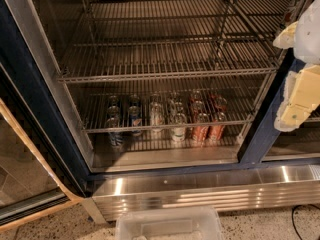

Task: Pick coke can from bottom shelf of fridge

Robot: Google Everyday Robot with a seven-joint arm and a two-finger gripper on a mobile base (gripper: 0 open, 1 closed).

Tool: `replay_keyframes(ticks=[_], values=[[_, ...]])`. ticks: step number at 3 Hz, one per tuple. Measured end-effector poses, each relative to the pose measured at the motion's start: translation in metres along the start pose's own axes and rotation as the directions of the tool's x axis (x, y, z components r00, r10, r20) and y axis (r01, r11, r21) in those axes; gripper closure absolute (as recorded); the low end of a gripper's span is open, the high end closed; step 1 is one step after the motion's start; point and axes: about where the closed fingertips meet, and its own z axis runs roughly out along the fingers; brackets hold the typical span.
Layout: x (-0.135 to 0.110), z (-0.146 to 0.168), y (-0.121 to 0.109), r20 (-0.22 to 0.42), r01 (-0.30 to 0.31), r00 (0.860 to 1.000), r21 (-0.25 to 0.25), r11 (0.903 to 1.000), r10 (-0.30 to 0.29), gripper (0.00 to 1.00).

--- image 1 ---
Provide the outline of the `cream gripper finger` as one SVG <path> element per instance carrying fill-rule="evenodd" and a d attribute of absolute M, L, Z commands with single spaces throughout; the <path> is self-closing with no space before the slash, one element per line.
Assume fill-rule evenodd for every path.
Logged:
<path fill-rule="evenodd" d="M 294 36 L 298 22 L 293 22 L 287 26 L 273 41 L 273 46 L 279 49 L 289 49 L 294 47 Z"/>
<path fill-rule="evenodd" d="M 307 64 L 286 77 L 283 101 L 276 113 L 274 127 L 290 132 L 300 127 L 320 105 L 320 66 Z"/>

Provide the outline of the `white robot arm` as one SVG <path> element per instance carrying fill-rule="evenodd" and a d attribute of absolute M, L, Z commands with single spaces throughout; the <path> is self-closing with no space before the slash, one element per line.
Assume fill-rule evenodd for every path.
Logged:
<path fill-rule="evenodd" d="M 273 45 L 292 48 L 294 57 L 305 63 L 298 72 L 288 73 L 274 121 L 277 130 L 290 132 L 320 105 L 320 0 L 314 0 L 298 21 L 286 26 Z"/>

